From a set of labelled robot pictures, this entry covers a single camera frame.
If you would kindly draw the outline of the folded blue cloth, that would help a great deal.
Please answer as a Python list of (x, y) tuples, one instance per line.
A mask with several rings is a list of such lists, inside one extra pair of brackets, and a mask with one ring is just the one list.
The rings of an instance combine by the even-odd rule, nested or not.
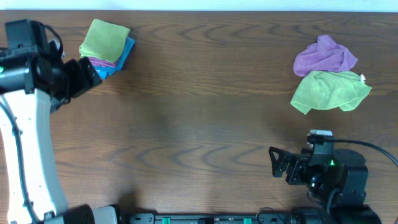
[(116, 66), (114, 68), (112, 67), (95, 67), (95, 70), (97, 71), (98, 75), (102, 79), (106, 79), (108, 76), (113, 75), (115, 72), (118, 72), (122, 70), (122, 67), (127, 59), (127, 56), (130, 54), (131, 49), (134, 46), (134, 39), (128, 37), (126, 39), (126, 43), (124, 46), (124, 50), (119, 57), (118, 62), (116, 63)]

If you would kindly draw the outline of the crumpled green cloth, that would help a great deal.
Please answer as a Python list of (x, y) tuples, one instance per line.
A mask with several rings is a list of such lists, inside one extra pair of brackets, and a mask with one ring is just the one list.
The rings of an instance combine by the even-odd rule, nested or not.
[(302, 79), (290, 104), (303, 114), (310, 110), (353, 111), (372, 90), (364, 75), (351, 71), (312, 71)]

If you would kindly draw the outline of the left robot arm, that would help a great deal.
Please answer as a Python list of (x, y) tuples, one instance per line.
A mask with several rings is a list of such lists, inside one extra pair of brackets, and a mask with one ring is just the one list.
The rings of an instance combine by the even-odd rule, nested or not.
[(61, 38), (29, 19), (7, 22), (1, 52), (1, 135), (9, 179), (9, 223), (119, 223), (116, 207), (70, 208), (58, 178), (50, 115), (101, 79), (87, 58), (63, 62)]

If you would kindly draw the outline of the folded purple cloth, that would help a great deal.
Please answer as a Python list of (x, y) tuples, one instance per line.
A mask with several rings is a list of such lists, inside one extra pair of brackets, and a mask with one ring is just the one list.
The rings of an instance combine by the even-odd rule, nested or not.
[(114, 67), (116, 67), (116, 65), (119, 62), (119, 59), (117, 59), (113, 63), (109, 62), (107, 60), (102, 60), (102, 59), (98, 59), (98, 58), (95, 58), (95, 57), (89, 57), (88, 59), (90, 60), (91, 64), (94, 65), (95, 67), (104, 67), (104, 68), (105, 67), (114, 68)]

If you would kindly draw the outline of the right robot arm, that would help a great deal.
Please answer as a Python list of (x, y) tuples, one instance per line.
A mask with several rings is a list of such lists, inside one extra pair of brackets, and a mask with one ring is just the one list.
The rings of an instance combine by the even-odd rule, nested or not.
[(289, 185), (306, 185), (308, 195), (321, 205), (294, 208), (284, 223), (381, 222), (376, 212), (364, 203), (368, 168), (361, 154), (328, 146), (302, 149), (300, 154), (270, 147), (269, 155), (274, 177), (286, 173)]

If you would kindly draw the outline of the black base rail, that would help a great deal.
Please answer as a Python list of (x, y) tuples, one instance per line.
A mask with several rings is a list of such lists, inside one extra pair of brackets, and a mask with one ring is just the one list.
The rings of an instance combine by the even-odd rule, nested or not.
[(289, 212), (266, 212), (260, 214), (153, 214), (135, 213), (125, 215), (129, 224), (304, 224), (338, 223), (322, 213), (297, 214)]

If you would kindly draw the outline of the crumpled purple cloth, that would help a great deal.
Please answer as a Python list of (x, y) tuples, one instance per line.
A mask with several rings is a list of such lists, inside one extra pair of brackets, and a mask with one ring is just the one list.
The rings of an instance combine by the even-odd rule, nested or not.
[(317, 41), (300, 52), (293, 64), (297, 76), (305, 77), (314, 70), (343, 72), (351, 70), (358, 58), (347, 47), (337, 44), (330, 35), (319, 35)]

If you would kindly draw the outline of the green microfiber cloth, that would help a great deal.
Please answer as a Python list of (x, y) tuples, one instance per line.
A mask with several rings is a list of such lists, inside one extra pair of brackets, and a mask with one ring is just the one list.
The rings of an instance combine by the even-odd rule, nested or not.
[(79, 47), (80, 55), (114, 63), (121, 56), (129, 33), (127, 27), (94, 19)]

